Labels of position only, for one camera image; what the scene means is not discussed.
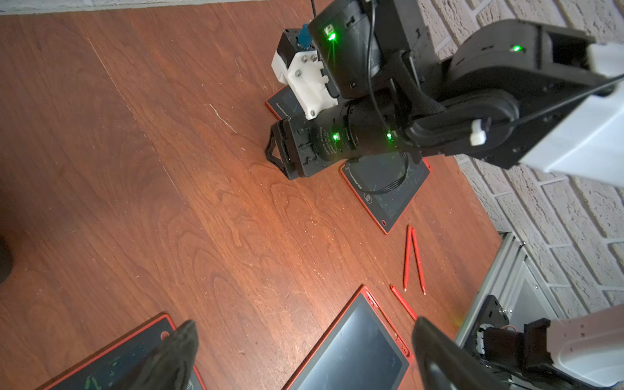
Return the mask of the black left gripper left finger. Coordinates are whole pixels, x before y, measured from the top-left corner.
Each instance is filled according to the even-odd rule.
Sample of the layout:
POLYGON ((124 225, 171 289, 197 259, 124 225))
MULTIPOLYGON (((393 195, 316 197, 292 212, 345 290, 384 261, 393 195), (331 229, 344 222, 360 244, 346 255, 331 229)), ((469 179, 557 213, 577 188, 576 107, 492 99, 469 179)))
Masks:
POLYGON ((186 389, 198 347, 196 323, 187 320, 112 389, 186 389))

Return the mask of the red tablet with green scribbles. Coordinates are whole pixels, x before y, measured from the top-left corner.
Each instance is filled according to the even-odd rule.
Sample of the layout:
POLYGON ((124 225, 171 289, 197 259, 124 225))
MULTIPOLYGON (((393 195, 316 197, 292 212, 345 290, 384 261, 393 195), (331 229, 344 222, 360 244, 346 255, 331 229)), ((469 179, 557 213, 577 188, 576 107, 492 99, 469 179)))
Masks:
POLYGON ((352 159, 340 168, 349 188, 383 233, 388 234, 432 173, 427 159, 401 153, 352 159))

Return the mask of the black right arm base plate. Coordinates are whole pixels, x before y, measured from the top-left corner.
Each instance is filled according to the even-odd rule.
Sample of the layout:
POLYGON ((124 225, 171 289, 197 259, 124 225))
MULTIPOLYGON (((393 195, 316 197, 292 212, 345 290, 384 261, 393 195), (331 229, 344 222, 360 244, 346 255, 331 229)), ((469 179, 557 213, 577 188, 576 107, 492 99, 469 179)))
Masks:
POLYGON ((487 295, 476 318, 469 323, 466 340, 460 346, 480 361, 499 366, 516 366, 516 353, 521 344, 521 336, 518 334, 497 298, 487 295))

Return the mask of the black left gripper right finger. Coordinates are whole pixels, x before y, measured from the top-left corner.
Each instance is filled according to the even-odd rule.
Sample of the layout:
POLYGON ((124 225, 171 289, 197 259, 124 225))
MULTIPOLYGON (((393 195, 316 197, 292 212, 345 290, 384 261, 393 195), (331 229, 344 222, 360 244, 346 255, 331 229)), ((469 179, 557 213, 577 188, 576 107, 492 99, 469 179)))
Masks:
POLYGON ((412 333, 425 389, 505 389, 502 381, 420 316, 412 333))

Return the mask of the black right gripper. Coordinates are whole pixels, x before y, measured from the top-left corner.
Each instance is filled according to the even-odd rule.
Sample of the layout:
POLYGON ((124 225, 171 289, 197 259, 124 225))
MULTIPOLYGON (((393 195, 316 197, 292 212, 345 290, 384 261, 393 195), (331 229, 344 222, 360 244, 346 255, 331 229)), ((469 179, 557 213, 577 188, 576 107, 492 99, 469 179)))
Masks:
POLYGON ((349 100, 323 110, 313 120, 296 115, 271 126, 266 159, 289 179, 315 175, 345 159, 398 151, 401 139, 393 124, 395 107, 388 99, 390 118, 382 120, 369 97, 349 100))

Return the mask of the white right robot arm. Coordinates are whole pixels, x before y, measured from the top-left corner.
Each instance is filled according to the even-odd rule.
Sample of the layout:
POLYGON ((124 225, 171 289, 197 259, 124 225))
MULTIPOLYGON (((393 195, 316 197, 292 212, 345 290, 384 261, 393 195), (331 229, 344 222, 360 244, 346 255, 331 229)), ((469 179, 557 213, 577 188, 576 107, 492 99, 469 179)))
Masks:
POLYGON ((265 150, 290 180, 399 152, 623 184, 621 44, 505 19, 440 59, 416 1, 334 1, 271 66, 302 107, 265 150))

